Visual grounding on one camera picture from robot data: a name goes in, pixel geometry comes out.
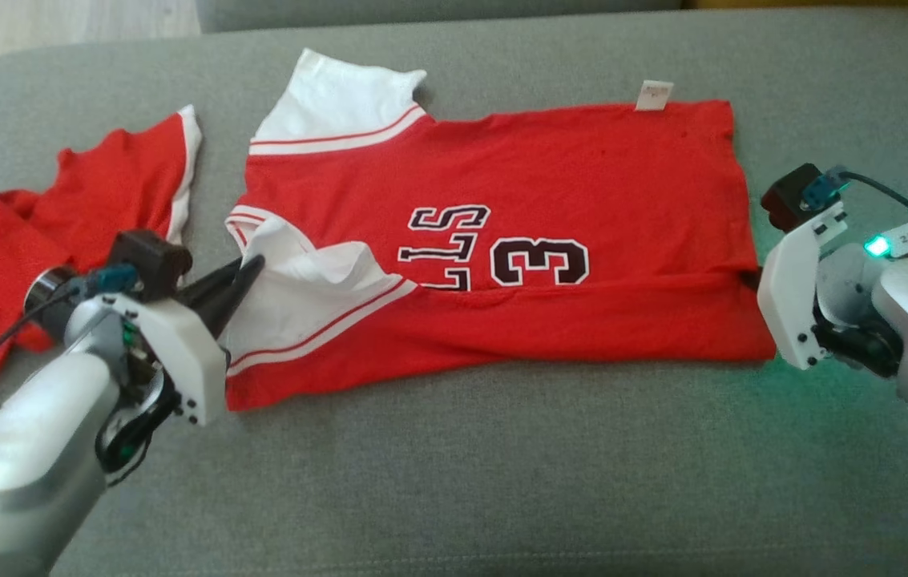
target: green indicator light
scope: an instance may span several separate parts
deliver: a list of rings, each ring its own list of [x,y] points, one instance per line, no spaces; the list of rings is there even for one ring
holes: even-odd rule
[[[871,256],[887,256],[887,253],[892,252],[892,244],[883,236],[875,236],[863,245],[863,248],[866,248],[867,252],[870,252]]]

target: gray sofa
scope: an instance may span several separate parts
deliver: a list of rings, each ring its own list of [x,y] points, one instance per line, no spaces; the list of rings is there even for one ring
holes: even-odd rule
[[[205,34],[284,26],[523,18],[629,10],[676,10],[681,0],[196,0]]]
[[[0,191],[43,189],[61,147],[194,103],[197,272],[246,142],[300,50],[429,71],[439,118],[729,99],[757,200],[805,161],[908,192],[908,10],[680,11],[266,30],[0,59]],[[901,222],[848,195],[851,237]],[[50,355],[14,355],[0,401]],[[205,430],[172,421],[95,508],[57,575],[908,574],[908,408],[837,362],[484,366],[304,397]]]

